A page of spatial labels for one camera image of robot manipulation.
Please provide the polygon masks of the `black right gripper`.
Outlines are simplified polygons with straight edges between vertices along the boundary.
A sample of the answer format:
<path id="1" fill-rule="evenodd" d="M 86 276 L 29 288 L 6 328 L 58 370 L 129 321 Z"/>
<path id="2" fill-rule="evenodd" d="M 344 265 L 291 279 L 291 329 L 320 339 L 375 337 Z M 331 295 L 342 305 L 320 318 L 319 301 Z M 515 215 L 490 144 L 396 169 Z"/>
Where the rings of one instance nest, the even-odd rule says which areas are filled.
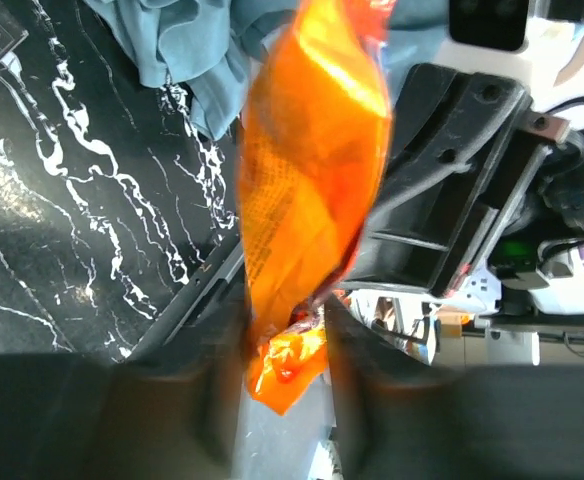
<path id="1" fill-rule="evenodd" d="M 346 290 L 447 297 L 491 253 L 570 132 L 516 80 L 421 63 L 395 104 L 381 190 Z"/>

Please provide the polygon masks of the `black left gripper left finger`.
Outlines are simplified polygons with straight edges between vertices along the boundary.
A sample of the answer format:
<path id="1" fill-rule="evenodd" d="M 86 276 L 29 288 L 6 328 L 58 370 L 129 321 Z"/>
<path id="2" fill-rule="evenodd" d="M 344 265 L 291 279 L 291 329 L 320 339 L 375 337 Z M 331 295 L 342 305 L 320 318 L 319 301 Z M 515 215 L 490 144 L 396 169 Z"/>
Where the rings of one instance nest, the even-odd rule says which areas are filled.
<path id="1" fill-rule="evenodd" d="M 0 354 L 0 479 L 227 479 L 245 303 L 226 299 L 136 361 Z"/>

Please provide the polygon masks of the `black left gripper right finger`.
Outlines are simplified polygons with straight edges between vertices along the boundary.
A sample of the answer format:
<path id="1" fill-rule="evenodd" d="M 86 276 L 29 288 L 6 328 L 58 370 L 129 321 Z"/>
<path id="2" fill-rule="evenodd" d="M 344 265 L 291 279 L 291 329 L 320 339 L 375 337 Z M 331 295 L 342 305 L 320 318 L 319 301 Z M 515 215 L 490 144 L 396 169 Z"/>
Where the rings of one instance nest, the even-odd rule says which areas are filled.
<path id="1" fill-rule="evenodd" d="M 584 365 L 428 366 L 325 305 L 347 479 L 584 479 Z"/>

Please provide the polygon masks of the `orange razor pack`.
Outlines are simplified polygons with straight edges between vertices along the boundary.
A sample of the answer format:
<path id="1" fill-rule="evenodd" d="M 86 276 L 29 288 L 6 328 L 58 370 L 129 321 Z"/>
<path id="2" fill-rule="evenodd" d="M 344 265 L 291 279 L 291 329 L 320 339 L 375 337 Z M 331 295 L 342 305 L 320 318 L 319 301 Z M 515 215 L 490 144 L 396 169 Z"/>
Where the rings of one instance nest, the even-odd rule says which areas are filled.
<path id="1" fill-rule="evenodd" d="M 284 414 L 327 366 L 320 309 L 354 261 L 392 130 L 390 1 L 305 1 L 243 111 L 238 207 L 253 399 Z"/>

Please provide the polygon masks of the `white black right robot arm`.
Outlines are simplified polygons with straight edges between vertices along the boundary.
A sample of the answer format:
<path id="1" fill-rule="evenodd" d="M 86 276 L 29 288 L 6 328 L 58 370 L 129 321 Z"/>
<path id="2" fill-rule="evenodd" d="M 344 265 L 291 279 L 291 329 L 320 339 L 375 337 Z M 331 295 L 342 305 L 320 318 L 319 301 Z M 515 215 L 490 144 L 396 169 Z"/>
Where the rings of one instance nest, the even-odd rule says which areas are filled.
<path id="1" fill-rule="evenodd" d="M 584 132 L 516 80 L 421 63 L 394 107 L 385 177 L 345 290 L 457 297 L 486 268 L 515 314 L 584 247 Z"/>

